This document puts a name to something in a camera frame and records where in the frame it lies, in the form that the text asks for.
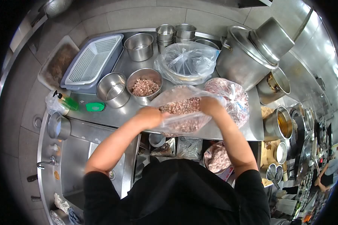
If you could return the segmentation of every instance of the stainless steel sink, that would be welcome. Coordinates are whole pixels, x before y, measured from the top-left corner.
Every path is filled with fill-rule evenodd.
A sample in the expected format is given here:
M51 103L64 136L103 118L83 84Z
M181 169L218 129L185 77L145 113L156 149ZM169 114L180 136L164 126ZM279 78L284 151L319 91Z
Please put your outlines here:
M44 209L51 224L54 224L49 215L54 205L54 193L58 193L69 205L74 208L79 218L83 219L84 168L88 158L95 148L116 129L77 119L68 118L71 123L71 133L68 139L59 141L51 139L47 132L49 115L45 113L40 129L37 161L48 161L53 155L58 165L45 164L45 169L38 169L40 195ZM138 154L140 135L126 148L117 165L112 170L115 175L113 186L119 196L124 198L133 186L134 164ZM57 144L60 151L55 151L51 145ZM59 179L55 179L54 172L58 172Z
M83 177L85 164L97 146L96 143L74 136L70 136L63 143L60 163L62 193L64 198L80 209L84 209ZM112 170L115 174L112 183L119 196L121 196L124 160L125 153Z

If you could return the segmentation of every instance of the pot lid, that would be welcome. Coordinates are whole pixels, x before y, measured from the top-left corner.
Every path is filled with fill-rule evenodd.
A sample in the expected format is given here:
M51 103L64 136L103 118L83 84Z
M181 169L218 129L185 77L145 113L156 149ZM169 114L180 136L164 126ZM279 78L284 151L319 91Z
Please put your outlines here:
M241 49L243 49L248 55L255 59L260 64L265 67L274 70L278 67L278 64L272 65L258 52L252 42L248 39L249 30L240 27L240 26L230 26L228 27L228 36L234 38L234 40L239 44Z

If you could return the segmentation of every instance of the soap dispenser bottle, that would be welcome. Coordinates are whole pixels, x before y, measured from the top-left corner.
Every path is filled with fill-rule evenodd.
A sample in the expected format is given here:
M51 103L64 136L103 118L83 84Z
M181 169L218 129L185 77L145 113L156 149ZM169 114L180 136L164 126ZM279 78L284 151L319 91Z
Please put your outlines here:
M63 104L63 106L66 106L70 110L74 110L74 111L78 110L79 104L74 99L69 97L67 94L62 94L62 93L58 93L58 91L55 91L53 97L55 95L58 96L59 102Z

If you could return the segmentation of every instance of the faucet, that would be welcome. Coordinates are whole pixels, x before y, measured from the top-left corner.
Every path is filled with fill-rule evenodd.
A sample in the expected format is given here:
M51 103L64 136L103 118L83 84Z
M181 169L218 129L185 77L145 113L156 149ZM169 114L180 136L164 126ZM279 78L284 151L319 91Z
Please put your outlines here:
M38 163L36 163L37 168L45 169L44 166L41 166L42 164L49 164L49 165L52 165L52 166L58 165L58 162L55 161L55 158L54 158L53 155L50 157L50 159L51 159L50 162L38 162Z

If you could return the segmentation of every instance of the metal strainer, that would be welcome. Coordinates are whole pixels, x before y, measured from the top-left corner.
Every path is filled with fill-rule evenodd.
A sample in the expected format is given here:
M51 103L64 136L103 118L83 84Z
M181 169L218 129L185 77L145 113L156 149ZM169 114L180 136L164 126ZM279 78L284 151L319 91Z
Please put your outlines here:
M48 0L40 7L39 12L45 10L48 18L53 18L67 10L72 2L73 0Z

